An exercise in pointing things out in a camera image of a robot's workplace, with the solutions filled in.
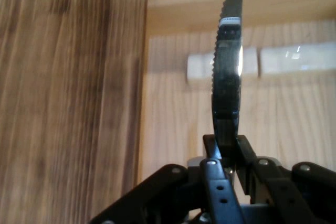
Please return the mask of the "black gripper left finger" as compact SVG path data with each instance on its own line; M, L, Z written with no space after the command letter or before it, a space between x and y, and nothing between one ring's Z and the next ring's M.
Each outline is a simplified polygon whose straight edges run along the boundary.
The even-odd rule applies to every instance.
M138 184L90 223L184 223L191 210L201 212L190 223L246 223L226 168L237 160L238 139L220 145L204 135L205 159L188 168L168 164Z

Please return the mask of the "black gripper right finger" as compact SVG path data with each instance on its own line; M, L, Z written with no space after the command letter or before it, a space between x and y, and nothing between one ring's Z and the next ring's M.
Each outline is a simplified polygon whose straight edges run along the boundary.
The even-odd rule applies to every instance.
M291 170L269 157L258 157L240 135L236 170L251 204L274 208L281 223L335 223L335 172L312 162Z

